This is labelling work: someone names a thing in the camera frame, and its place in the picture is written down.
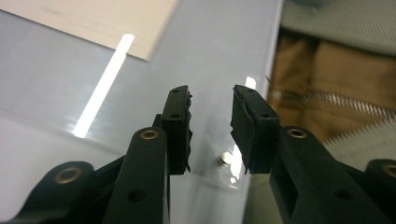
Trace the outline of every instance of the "white table surface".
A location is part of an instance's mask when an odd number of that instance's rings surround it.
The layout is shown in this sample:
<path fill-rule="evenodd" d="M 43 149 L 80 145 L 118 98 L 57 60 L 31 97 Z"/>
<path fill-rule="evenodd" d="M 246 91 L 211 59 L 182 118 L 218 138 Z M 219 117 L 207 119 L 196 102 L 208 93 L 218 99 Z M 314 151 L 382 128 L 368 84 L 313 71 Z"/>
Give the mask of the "white table surface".
<path fill-rule="evenodd" d="M 150 62 L 128 56 L 85 139 L 71 134 L 114 50 L 0 11 L 0 220 L 14 217 L 54 166 L 95 169 L 189 85 L 191 174 L 171 178 L 172 223 L 241 223 L 249 175 L 230 182 L 233 85 L 265 95 L 282 2 L 184 0 Z"/>

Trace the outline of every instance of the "gray fabric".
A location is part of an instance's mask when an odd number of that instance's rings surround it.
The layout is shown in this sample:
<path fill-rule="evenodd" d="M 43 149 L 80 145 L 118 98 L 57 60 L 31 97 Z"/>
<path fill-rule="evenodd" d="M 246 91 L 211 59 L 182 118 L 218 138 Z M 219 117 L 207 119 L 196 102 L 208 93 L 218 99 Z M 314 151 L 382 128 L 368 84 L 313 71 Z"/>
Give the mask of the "gray fabric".
<path fill-rule="evenodd" d="M 326 142 L 325 147 L 336 160 L 362 171 L 370 160 L 396 161 L 396 121 L 392 119 L 381 125 L 343 134 Z"/>
<path fill-rule="evenodd" d="M 285 1 L 281 26 L 346 46 L 396 56 L 395 0 Z"/>
<path fill-rule="evenodd" d="M 338 161 L 360 170 L 373 159 L 396 160 L 396 121 L 393 119 L 344 134 L 325 143 L 325 147 Z M 268 177 L 254 175 L 251 178 L 245 224 L 282 223 Z"/>

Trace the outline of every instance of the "small object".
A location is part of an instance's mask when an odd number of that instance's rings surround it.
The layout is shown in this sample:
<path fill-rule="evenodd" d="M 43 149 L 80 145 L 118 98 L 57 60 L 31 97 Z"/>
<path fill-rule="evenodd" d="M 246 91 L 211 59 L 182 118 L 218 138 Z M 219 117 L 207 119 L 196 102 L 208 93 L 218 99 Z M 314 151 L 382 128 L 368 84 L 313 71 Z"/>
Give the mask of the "small object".
<path fill-rule="evenodd" d="M 226 165 L 231 165 L 233 163 L 233 154 L 229 151 L 222 152 L 220 158 Z"/>

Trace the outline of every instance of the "screw hole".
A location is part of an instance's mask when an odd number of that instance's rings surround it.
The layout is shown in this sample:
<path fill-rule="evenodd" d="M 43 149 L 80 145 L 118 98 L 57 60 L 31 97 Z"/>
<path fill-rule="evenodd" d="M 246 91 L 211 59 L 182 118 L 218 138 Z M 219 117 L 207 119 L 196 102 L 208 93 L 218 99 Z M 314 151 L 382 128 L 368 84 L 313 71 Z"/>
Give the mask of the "screw hole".
<path fill-rule="evenodd" d="M 82 171 L 77 166 L 68 167 L 55 176 L 55 182 L 57 184 L 67 184 L 79 178 L 81 174 Z"/>
<path fill-rule="evenodd" d="M 393 164 L 385 164 L 382 166 L 382 169 L 390 176 L 396 178 L 396 165 Z"/>
<path fill-rule="evenodd" d="M 140 137 L 143 139 L 154 139 L 154 138 L 158 137 L 158 133 L 156 131 L 148 130 L 148 131 L 142 132 L 142 134 L 140 134 Z"/>
<path fill-rule="evenodd" d="M 288 134 L 295 138 L 305 138 L 306 133 L 298 129 L 289 129 Z"/>
<path fill-rule="evenodd" d="M 334 192 L 334 195 L 342 200 L 351 200 L 352 199 L 352 194 L 349 192 L 349 190 L 346 189 L 338 189 Z"/>
<path fill-rule="evenodd" d="M 143 189 L 133 189 L 128 194 L 128 200 L 131 203 L 139 203 L 146 198 L 146 192 Z"/>

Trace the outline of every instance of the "brass insert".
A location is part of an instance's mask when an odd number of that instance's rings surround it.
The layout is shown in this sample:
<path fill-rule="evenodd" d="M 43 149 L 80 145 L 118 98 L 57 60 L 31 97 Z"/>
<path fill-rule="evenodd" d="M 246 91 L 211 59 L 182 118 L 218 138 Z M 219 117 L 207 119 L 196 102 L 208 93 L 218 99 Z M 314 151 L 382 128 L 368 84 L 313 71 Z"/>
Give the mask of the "brass insert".
<path fill-rule="evenodd" d="M 154 139 L 156 137 L 158 137 L 158 133 L 156 131 L 152 131 L 152 130 L 148 130 L 148 131 L 144 131 L 142 132 L 142 134 L 140 134 L 140 137 L 146 140 L 150 140 L 150 139 Z"/>
<path fill-rule="evenodd" d="M 82 171 L 80 168 L 78 168 L 77 166 L 71 166 L 62 169 L 62 171 L 55 176 L 54 180 L 57 184 L 67 184 L 79 178 L 81 174 Z"/>
<path fill-rule="evenodd" d="M 306 133 L 299 129 L 288 129 L 288 134 L 295 138 L 305 138 Z"/>
<path fill-rule="evenodd" d="M 385 164 L 382 166 L 382 169 L 390 176 L 396 178 L 396 165 L 394 164 Z"/>

